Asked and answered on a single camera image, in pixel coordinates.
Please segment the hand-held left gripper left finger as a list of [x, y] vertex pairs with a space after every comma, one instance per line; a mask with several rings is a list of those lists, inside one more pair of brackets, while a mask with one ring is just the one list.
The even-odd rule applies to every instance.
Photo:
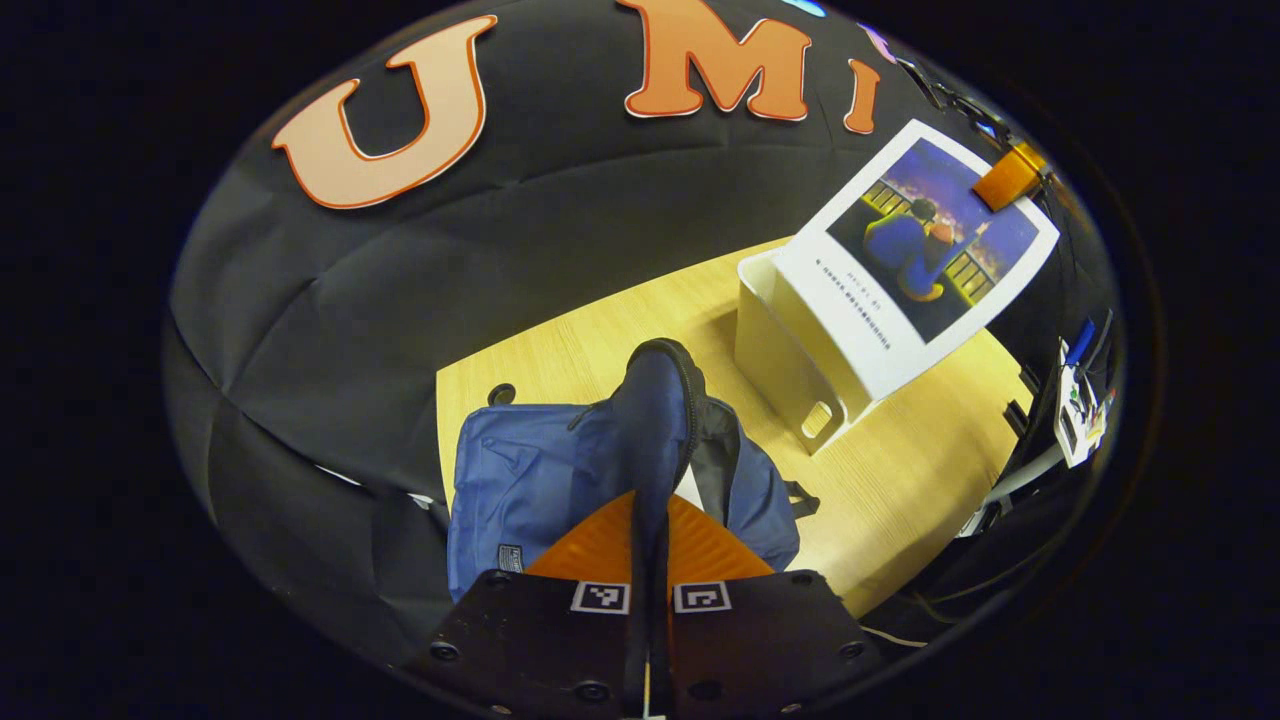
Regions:
[[639, 719], [648, 708], [636, 495], [609, 501], [524, 573], [481, 573], [406, 674], [484, 719]]

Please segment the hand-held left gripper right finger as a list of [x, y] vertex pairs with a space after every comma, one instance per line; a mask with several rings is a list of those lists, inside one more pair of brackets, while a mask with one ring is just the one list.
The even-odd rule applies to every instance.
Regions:
[[884, 666], [818, 571], [776, 571], [682, 497], [667, 510], [669, 717], [819, 712]]

